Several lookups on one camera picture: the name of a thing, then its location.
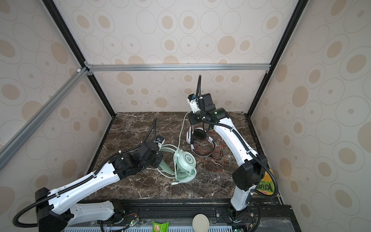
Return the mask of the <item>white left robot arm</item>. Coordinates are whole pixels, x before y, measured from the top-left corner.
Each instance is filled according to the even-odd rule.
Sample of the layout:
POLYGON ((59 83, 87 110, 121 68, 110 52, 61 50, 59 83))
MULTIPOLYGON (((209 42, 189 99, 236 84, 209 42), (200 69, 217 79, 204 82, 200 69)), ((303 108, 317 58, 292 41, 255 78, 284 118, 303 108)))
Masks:
POLYGON ((96 171, 53 190, 42 188, 35 194, 36 201, 20 210, 13 218, 19 228, 37 227, 40 232, 60 232, 73 221, 92 219, 78 202, 92 193, 127 177, 142 172, 149 166, 158 167, 163 154, 159 141, 142 141, 134 148, 111 155, 96 171))

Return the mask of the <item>mint green headphones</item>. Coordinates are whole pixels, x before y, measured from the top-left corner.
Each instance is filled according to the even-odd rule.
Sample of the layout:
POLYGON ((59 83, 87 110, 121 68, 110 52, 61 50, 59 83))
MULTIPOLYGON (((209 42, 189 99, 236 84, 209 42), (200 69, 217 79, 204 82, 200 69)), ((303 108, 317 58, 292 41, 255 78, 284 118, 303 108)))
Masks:
POLYGON ((178 185, 183 183, 189 183, 194 180, 197 175, 196 160, 194 156, 180 148, 181 135, 185 125, 185 119, 188 113, 185 114, 182 127, 179 133, 178 146, 165 144, 162 145, 160 151, 169 152, 173 154, 173 165, 174 168, 170 168, 169 165, 162 160, 157 168, 157 171, 166 178, 172 179, 172 185, 178 185))

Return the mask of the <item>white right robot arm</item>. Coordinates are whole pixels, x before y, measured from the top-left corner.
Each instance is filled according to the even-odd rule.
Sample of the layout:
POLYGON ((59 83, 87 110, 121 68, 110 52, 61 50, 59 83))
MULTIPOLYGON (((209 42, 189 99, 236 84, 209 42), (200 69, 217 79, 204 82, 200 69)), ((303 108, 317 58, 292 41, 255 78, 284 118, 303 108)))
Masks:
POLYGON ((236 185, 231 198, 231 205, 234 210, 242 211, 245 209, 254 193, 267 198, 275 198, 279 191, 278 183, 272 171, 268 168, 266 156, 257 153, 244 140, 226 110, 224 108, 217 109, 211 95, 209 93, 201 95, 199 90, 196 94, 190 94, 187 102, 191 107, 189 116, 191 126, 187 132, 186 139, 191 146, 192 152, 199 157, 207 156, 196 151, 194 148, 195 139, 207 138, 214 145, 213 140, 203 127, 194 127, 198 123, 206 123, 224 140, 237 161, 238 169, 232 174, 236 185), (269 175, 273 183, 273 193, 271 195, 256 189, 265 174, 269 175))

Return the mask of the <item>white black red-cable headphones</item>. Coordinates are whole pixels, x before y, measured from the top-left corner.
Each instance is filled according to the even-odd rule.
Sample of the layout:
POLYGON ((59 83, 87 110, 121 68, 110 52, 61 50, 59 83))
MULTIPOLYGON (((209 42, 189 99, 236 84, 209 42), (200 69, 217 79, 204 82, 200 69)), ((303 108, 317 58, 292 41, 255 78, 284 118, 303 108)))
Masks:
POLYGON ((212 171, 221 173, 225 169, 224 148, 227 146, 215 131, 203 127, 190 126, 186 133, 186 142, 191 152, 202 162, 212 165, 212 171))

